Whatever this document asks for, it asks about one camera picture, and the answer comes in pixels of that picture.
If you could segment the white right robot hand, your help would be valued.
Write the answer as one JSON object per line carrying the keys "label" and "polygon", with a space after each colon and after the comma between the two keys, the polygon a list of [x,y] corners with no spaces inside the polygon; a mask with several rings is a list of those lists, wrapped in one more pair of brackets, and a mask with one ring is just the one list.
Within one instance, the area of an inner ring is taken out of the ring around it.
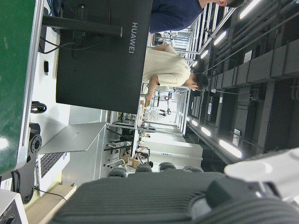
{"label": "white right robot hand", "polygon": [[299,150],[271,151],[223,173],[164,163],[84,183],[53,224],[296,224]]}

